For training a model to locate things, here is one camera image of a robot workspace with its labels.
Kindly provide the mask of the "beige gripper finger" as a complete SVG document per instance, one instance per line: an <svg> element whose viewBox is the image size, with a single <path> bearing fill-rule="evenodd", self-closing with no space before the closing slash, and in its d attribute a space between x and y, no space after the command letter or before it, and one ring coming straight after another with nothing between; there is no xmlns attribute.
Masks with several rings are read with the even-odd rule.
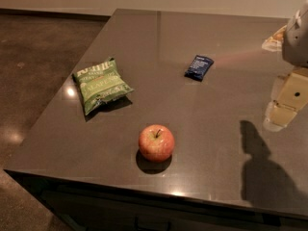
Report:
<svg viewBox="0 0 308 231"><path fill-rule="evenodd" d="M281 27L273 35L267 38L262 43L262 48L270 52L281 52L286 28L287 26Z"/></svg>
<svg viewBox="0 0 308 231"><path fill-rule="evenodd" d="M264 127L272 132L281 131L307 104L308 68L295 67L289 74L275 79L265 112Z"/></svg>

